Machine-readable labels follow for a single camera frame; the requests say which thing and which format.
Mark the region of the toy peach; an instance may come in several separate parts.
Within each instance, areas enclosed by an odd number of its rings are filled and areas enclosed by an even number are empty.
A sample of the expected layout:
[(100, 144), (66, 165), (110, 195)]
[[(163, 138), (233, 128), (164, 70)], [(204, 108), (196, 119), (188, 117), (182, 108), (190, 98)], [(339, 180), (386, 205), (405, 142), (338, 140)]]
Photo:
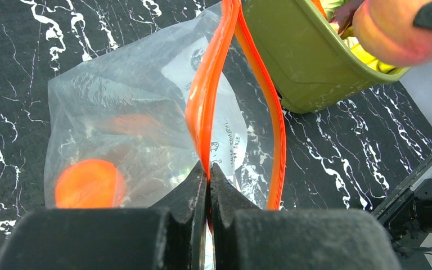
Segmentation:
[(360, 45), (380, 61), (399, 68), (432, 61), (432, 30), (413, 25), (429, 1), (364, 1), (353, 16)]

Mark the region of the orange toy tangerine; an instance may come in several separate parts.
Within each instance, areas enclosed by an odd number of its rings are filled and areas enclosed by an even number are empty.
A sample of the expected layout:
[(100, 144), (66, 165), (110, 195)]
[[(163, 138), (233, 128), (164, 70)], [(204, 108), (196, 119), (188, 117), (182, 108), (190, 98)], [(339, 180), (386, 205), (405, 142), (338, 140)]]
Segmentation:
[(87, 159), (66, 168), (55, 187), (57, 208), (114, 208), (127, 193), (125, 178), (106, 160)]

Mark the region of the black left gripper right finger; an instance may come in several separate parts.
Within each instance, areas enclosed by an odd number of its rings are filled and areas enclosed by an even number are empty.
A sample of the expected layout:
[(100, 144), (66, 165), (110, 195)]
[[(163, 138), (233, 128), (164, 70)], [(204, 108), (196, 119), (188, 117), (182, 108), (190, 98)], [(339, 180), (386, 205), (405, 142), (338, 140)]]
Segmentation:
[(262, 210), (219, 165), (210, 170), (216, 269), (400, 269), (382, 225), (362, 210)]

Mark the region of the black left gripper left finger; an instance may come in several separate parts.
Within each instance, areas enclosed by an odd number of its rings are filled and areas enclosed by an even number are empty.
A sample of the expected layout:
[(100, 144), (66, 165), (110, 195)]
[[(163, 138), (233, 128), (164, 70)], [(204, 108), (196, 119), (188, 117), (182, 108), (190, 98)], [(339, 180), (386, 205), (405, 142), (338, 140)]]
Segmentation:
[(206, 174), (148, 208), (43, 209), (24, 216), (0, 250), (0, 269), (203, 269)]

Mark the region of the clear zip bag orange zipper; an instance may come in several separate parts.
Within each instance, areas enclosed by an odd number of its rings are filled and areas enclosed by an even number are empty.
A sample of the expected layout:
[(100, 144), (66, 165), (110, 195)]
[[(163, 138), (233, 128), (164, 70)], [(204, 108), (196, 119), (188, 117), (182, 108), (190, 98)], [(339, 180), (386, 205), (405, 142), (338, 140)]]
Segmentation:
[(49, 81), (48, 103), (48, 208), (61, 173), (87, 159), (123, 174), (118, 207), (154, 204), (202, 163), (260, 208), (280, 208), (284, 117), (240, 1), (80, 63)]

